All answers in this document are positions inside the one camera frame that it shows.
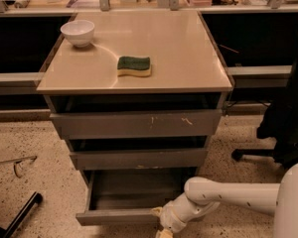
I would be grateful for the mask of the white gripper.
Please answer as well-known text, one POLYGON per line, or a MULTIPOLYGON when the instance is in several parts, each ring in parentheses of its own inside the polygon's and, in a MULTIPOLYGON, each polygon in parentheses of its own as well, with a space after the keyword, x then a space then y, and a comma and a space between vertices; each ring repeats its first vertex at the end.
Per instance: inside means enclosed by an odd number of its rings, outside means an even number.
POLYGON ((151 214, 159 217, 163 230, 158 230, 155 238, 173 238, 173 234, 182 231, 187 224, 215 211, 220 204, 215 201, 197 204, 182 193, 163 207, 151 209, 151 214))

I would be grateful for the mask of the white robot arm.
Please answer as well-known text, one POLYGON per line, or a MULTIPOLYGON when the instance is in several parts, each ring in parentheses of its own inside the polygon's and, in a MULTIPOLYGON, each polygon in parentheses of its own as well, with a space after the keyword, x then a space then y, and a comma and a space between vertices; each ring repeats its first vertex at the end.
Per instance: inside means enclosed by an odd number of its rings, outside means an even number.
POLYGON ((273 216, 273 238, 298 238, 298 164, 290 168, 279 183, 188 179, 180 196, 153 209, 162 226, 155 238, 173 238, 190 221, 211 213, 222 203, 273 216))

